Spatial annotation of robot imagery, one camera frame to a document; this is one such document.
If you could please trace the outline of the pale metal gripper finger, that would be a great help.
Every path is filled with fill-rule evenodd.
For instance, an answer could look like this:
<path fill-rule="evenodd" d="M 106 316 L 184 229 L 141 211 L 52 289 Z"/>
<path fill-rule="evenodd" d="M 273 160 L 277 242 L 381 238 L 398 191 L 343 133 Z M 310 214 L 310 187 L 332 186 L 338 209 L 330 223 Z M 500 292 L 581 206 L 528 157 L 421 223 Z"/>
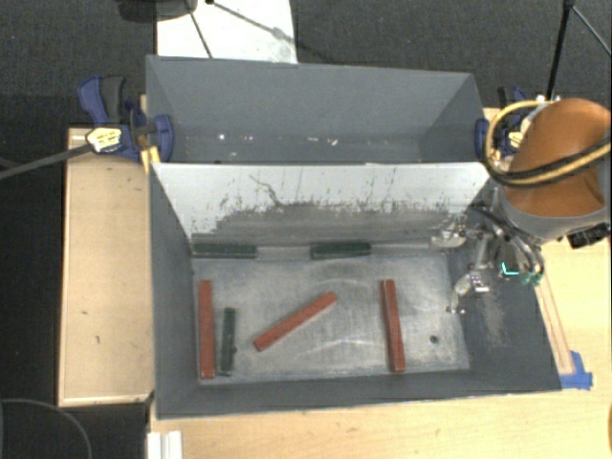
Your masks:
<path fill-rule="evenodd" d="M 453 285 L 446 311 L 451 314 L 464 314 L 462 300 L 471 294 L 485 295 L 491 290 L 491 282 L 481 271 L 469 271 Z"/>
<path fill-rule="evenodd" d="M 467 241 L 465 225 L 452 222 L 431 235 L 429 245 L 435 250 L 455 250 Z"/>

